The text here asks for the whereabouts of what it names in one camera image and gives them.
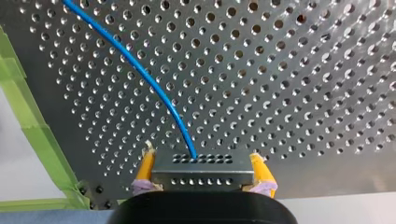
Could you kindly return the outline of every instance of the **green frame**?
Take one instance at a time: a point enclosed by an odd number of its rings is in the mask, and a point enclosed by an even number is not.
[[[49,177],[66,198],[0,202],[0,212],[45,209],[90,209],[90,200],[78,190],[78,181],[50,127],[35,103],[26,75],[0,26],[0,86],[30,145]]]

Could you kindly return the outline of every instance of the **metal block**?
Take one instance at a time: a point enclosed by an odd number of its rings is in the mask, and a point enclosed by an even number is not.
[[[253,184],[247,151],[202,150],[198,159],[187,154],[158,150],[152,181],[165,190],[237,190]]]

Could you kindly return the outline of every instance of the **perforated metal block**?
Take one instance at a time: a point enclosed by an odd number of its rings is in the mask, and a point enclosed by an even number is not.
[[[78,178],[103,187],[99,203],[126,198],[146,139],[184,142],[136,71],[56,2],[2,1],[0,22]],[[279,198],[396,190],[394,1],[79,3],[166,90],[198,153],[259,151]]]
[[[161,183],[164,190],[227,191],[252,185],[253,177],[246,151],[202,149],[197,159],[176,151],[159,150],[151,179]]]

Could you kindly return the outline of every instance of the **blue wire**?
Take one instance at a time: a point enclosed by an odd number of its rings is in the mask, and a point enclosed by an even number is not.
[[[137,61],[137,59],[132,56],[132,54],[118,41],[116,41],[113,36],[105,30],[99,23],[97,23],[94,19],[92,19],[89,15],[87,15],[81,8],[76,6],[72,0],[63,0],[64,4],[70,8],[74,13],[79,15],[85,22],[90,24],[94,30],[96,30],[99,35],[101,35],[104,39],[106,39],[110,44],[112,44],[116,49],[118,49],[121,54],[128,60],[128,62],[140,73],[140,75],[147,81],[147,83],[157,92],[158,96],[160,96],[163,103],[166,105],[168,110],[171,112],[174,117],[178,128],[180,129],[184,140],[186,141],[187,147],[189,148],[190,156],[194,159],[197,158],[197,153],[194,148],[194,144],[189,136],[189,132],[187,131],[186,126],[184,126],[183,120],[180,118],[176,109],[172,106],[171,101],[166,96],[165,92],[158,83],[152,78],[149,73],[145,70],[145,68]]]

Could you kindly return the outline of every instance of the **white surface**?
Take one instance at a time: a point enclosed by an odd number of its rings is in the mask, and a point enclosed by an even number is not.
[[[65,198],[33,151],[0,87],[0,202]]]
[[[279,200],[304,224],[395,224],[396,193]]]

